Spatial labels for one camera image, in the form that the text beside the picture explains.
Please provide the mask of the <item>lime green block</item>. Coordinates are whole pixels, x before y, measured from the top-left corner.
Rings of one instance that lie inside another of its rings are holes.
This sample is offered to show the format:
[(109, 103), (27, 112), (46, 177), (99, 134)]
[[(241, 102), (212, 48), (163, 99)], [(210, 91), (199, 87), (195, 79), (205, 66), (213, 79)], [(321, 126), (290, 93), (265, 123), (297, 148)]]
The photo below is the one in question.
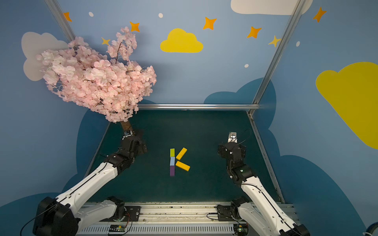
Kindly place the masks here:
[(175, 157), (175, 149), (174, 148), (170, 149), (170, 157)]

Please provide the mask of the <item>light blue block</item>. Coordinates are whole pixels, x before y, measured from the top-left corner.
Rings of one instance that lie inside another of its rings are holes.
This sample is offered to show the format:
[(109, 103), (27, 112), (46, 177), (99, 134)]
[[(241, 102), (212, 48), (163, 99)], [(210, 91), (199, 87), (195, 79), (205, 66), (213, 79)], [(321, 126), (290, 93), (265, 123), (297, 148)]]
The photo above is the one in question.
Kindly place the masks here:
[(170, 166), (175, 166), (175, 157), (170, 157)]

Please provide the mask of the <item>purple block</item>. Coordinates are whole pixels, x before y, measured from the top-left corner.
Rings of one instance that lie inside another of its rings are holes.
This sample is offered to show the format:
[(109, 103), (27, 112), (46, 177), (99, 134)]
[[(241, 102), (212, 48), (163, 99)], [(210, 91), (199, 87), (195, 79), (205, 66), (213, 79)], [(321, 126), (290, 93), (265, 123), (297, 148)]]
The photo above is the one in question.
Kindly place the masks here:
[(175, 176), (175, 166), (170, 166), (169, 174), (171, 177)]

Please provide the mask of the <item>yellow block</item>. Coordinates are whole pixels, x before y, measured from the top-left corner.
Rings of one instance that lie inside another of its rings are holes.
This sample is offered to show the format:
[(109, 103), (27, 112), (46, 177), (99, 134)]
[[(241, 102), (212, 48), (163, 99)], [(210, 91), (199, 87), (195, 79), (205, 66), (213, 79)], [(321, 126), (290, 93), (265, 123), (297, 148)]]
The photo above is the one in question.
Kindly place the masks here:
[(182, 148), (181, 151), (177, 154), (176, 159), (180, 161), (186, 152), (187, 152), (187, 149), (185, 147)]
[(179, 168), (181, 168), (181, 169), (183, 169), (183, 170), (185, 170), (185, 171), (189, 171), (190, 168), (191, 168), (189, 165), (187, 165), (187, 164), (185, 164), (183, 162), (180, 162), (180, 161), (176, 162), (176, 166), (179, 167)]

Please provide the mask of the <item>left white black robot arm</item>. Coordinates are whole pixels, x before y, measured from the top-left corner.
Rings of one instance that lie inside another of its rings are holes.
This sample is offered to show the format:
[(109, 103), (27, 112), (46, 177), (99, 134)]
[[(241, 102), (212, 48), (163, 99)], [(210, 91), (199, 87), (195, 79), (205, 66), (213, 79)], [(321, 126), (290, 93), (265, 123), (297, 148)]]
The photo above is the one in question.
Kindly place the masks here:
[(43, 199), (37, 208), (32, 233), (36, 236), (74, 236), (101, 220), (126, 218), (124, 201), (109, 197), (103, 202), (82, 209), (82, 206), (103, 186), (147, 152), (143, 131), (126, 131), (117, 152), (107, 156), (92, 173), (78, 184), (58, 195)]

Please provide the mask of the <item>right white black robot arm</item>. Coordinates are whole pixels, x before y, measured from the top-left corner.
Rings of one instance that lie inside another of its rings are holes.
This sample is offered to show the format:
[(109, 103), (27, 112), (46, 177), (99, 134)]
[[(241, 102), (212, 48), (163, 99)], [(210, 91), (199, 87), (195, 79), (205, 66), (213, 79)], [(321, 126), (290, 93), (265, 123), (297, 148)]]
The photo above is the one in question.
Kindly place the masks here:
[(234, 142), (218, 145), (218, 154), (226, 159), (227, 173), (250, 200), (239, 198), (231, 202), (231, 216), (245, 221), (260, 236), (309, 236), (303, 224), (296, 224), (274, 201), (259, 177), (244, 163), (246, 147)]

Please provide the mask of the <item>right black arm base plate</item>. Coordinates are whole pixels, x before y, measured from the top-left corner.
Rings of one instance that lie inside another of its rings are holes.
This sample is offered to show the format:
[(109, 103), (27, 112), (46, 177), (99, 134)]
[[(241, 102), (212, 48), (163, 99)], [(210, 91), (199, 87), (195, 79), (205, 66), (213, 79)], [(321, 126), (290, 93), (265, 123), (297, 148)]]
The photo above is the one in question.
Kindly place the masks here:
[(217, 205), (217, 216), (218, 221), (239, 221), (239, 213), (238, 209), (235, 205), (225, 206), (225, 205)]

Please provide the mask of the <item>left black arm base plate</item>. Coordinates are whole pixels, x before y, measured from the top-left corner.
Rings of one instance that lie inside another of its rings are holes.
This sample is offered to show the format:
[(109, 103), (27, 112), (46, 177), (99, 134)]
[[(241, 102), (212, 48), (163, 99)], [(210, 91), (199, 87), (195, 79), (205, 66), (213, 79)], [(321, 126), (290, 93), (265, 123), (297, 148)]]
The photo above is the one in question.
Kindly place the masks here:
[(137, 222), (140, 217), (141, 206), (122, 206), (118, 207), (114, 215), (105, 218), (101, 222)]

